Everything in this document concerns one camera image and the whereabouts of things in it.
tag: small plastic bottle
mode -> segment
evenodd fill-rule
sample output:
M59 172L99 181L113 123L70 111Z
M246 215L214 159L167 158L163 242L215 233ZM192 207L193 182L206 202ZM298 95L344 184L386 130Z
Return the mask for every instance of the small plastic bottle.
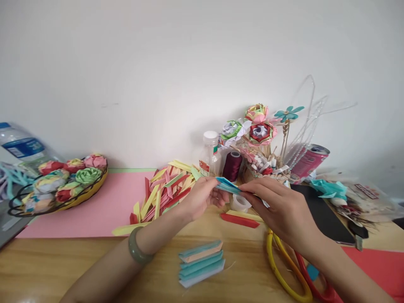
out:
M38 139L6 122L0 122L0 145L22 161L20 166L32 176L38 175L38 166L42 163L49 160L60 161Z
M199 157L199 166L201 167L201 174L205 177L219 176L221 156L218 153L218 136L219 134L213 130L203 134L205 146Z

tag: bottle label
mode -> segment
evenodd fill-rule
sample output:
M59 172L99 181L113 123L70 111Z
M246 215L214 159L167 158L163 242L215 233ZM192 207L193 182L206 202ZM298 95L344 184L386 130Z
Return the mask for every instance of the bottle label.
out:
M199 160L199 166L201 167L201 174L204 175L205 177L209 177L209 171L210 171L209 165L203 162L202 160Z
M2 145L16 158L35 155L45 150L45 147L35 138L25 138Z

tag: blue paper flower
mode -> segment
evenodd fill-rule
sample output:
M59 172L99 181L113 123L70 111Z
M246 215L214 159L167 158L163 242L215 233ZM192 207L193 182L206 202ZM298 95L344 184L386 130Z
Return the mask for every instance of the blue paper flower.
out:
M278 111L275 114L275 117L282 118L281 123L285 122L286 120L294 120L299 117L295 113L300 112L302 109L304 109L304 106L299 106L295 109L293 109L293 106L289 106L286 111Z

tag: soda can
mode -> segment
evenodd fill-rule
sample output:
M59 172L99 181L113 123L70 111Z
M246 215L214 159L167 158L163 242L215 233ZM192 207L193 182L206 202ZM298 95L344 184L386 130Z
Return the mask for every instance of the soda can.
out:
M290 174L291 184L300 184L315 170L330 154L330 151L317 144L307 146L307 152L296 163Z

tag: plastic bag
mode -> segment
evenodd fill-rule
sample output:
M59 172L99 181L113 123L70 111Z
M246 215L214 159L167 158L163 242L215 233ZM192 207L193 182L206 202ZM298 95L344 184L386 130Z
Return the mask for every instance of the plastic bag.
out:
M362 212L361 217L372 222L389 222L404 217L404 207L395 204L390 197L375 184L352 172L334 170L317 175L317 179L341 182L348 189L348 203Z

